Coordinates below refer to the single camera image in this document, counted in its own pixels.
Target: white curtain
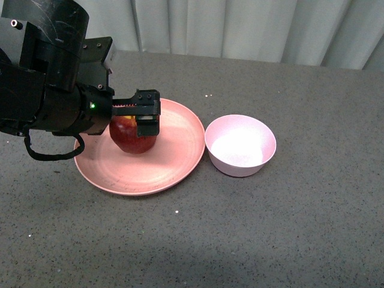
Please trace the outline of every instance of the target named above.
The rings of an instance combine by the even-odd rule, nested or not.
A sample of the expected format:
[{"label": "white curtain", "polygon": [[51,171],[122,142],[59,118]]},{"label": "white curtain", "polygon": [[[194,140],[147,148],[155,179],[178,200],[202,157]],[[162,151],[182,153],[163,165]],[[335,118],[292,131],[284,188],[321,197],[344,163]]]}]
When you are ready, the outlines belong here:
[{"label": "white curtain", "polygon": [[384,0],[76,2],[120,50],[384,71]]}]

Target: gray table surface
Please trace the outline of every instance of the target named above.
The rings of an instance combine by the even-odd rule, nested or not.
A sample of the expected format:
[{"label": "gray table surface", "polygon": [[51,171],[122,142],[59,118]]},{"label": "gray table surface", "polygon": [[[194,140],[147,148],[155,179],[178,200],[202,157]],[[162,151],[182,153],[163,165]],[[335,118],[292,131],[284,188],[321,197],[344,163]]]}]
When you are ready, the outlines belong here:
[{"label": "gray table surface", "polygon": [[[232,178],[205,151],[176,186],[124,197],[1,133],[1,288],[384,286],[383,73],[122,52],[110,85],[157,89],[205,128],[255,117],[276,154]],[[40,152],[74,143],[31,137]]]}]

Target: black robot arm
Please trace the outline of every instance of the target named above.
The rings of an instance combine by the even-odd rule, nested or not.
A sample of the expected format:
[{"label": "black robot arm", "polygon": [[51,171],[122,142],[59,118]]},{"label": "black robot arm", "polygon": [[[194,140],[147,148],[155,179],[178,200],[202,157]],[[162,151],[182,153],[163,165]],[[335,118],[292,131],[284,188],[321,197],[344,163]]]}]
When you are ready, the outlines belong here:
[{"label": "black robot arm", "polygon": [[[0,131],[25,137],[37,160],[73,158],[80,133],[100,135],[113,115],[136,115],[138,135],[159,133],[160,93],[113,99],[110,37],[85,39],[88,14],[72,0],[4,0],[0,18]],[[31,149],[29,130],[74,136],[64,155]]]}]

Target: apple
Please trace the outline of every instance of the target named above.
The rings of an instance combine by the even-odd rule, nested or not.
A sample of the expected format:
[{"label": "apple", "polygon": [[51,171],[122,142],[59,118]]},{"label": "apple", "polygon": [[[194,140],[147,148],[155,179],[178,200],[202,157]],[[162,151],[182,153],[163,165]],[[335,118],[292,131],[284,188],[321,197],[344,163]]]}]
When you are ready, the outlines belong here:
[{"label": "apple", "polygon": [[109,123],[109,134],[121,150],[131,154],[141,154],[150,150],[157,136],[137,136],[134,116],[113,116]]}]

